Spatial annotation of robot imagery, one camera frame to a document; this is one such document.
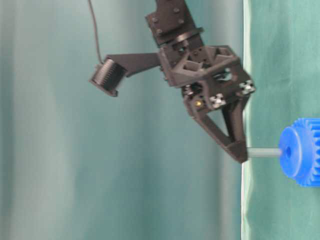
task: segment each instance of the plastic gear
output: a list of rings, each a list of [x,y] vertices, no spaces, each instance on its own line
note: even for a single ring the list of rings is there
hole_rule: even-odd
[[[300,118],[281,134],[280,164],[303,187],[320,187],[320,118]]]

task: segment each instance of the green cloth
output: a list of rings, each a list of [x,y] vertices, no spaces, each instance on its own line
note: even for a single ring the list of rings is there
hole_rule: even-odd
[[[154,0],[92,0],[102,55],[158,49]],[[242,2],[187,1],[207,45],[242,54]],[[112,98],[87,0],[0,0],[0,239],[234,240],[241,166],[159,69]]]
[[[244,1],[244,62],[257,92],[247,109],[252,147],[276,147],[297,118],[319,118],[320,1]],[[287,178],[277,159],[244,165],[243,240],[319,240],[320,188]]]

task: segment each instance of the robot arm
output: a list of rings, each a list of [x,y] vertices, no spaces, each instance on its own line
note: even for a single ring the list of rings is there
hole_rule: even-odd
[[[184,0],[156,0],[146,21],[158,53],[107,55],[90,82],[110,96],[124,77],[160,66],[189,115],[239,163],[248,159],[243,110],[256,88],[228,46],[205,46]],[[208,116],[221,110],[228,135]]]

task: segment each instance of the black wire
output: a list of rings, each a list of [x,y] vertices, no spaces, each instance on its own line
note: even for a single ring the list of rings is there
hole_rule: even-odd
[[[97,27],[97,21],[96,21],[96,16],[94,12],[94,8],[92,7],[91,0],[88,0],[92,20],[93,20],[93,27],[94,27],[94,38],[95,38],[95,47],[96,47],[96,54],[98,57],[98,60],[101,64],[104,62],[102,61],[101,54],[100,54],[100,46],[99,46],[99,37],[98,37],[98,27]]]

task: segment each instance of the metal shaft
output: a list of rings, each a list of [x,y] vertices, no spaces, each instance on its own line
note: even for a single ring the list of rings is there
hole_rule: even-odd
[[[248,147],[249,158],[279,158],[282,151],[279,148],[253,148]]]

